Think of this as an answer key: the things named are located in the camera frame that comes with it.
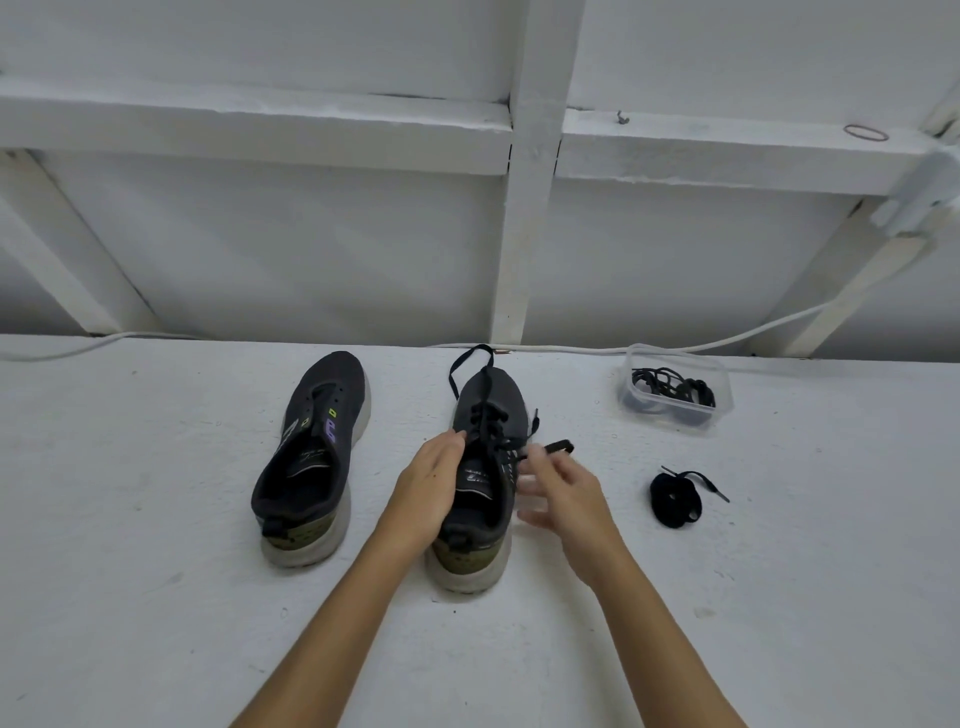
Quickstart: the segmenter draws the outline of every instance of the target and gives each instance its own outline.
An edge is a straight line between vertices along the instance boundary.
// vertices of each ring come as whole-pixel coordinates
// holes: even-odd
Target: transparent box
[[[691,402],[654,394],[648,383],[642,379],[634,383],[634,370],[663,368],[680,375],[682,380],[704,382],[713,395],[714,406],[699,403],[702,390],[697,386],[690,387],[694,399]],[[730,375],[719,361],[708,356],[672,352],[644,344],[634,344],[627,349],[617,396],[620,403],[632,412],[656,419],[659,424],[681,425],[690,429],[707,429],[733,410]]]

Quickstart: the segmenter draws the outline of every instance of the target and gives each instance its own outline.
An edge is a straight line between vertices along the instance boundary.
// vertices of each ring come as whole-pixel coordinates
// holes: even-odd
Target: white tabletop
[[[81,342],[5,336],[0,349]],[[453,410],[457,352],[349,347],[372,418],[347,538],[316,568],[268,566],[253,483],[294,385],[333,349],[125,340],[0,363],[5,727],[220,726],[251,698]],[[960,365],[724,361],[735,409],[708,437],[620,410],[617,357],[497,364],[540,410],[538,440],[569,438],[599,475],[750,725],[956,725]],[[660,465],[703,471],[732,503],[703,491],[698,523],[660,526],[646,500]],[[551,535],[513,528],[486,594],[441,593],[413,569],[344,726],[639,725],[591,594]]]

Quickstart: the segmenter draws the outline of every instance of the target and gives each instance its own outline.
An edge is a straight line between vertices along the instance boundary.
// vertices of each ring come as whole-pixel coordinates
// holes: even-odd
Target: person
[[[453,503],[465,434],[424,443],[400,474],[370,538],[232,728],[333,728],[390,600],[430,547]],[[560,537],[574,573],[600,602],[647,728],[745,728],[627,550],[600,481],[566,452],[530,445],[517,492],[545,511],[517,516]]]

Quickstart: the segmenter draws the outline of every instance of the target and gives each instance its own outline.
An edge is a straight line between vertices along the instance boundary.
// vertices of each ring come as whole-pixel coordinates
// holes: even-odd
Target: shoe sole
[[[364,399],[363,406],[360,408],[360,414],[357,415],[357,421],[353,424],[353,437],[350,439],[351,455],[353,447],[367,429],[370,422],[371,401],[370,401],[370,380],[367,379],[367,373],[363,374]],[[344,485],[344,494],[337,504],[337,515],[333,517],[333,523],[329,529],[319,539],[312,544],[294,551],[284,551],[277,548],[265,538],[260,538],[260,550],[267,561],[279,567],[294,569],[296,567],[308,567],[311,564],[321,562],[329,558],[337,550],[344,538],[347,536],[347,526],[350,523],[350,480],[347,476],[347,483]]]
[[[510,548],[513,543],[513,534],[511,528],[507,526],[507,533],[503,538],[503,544],[493,560],[480,571],[474,573],[452,573],[444,569],[440,563],[437,554],[433,552],[431,546],[426,550],[426,572],[438,586],[446,589],[448,592],[455,592],[462,595],[475,595],[485,592],[491,586],[496,584],[507,569],[507,560],[510,558]]]

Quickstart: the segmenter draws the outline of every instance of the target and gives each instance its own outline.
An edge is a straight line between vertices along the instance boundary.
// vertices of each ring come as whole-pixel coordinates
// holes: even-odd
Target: person's left hand
[[[377,530],[396,545],[409,547],[413,555],[433,543],[453,506],[466,439],[465,432],[450,429],[427,440],[396,480]]]

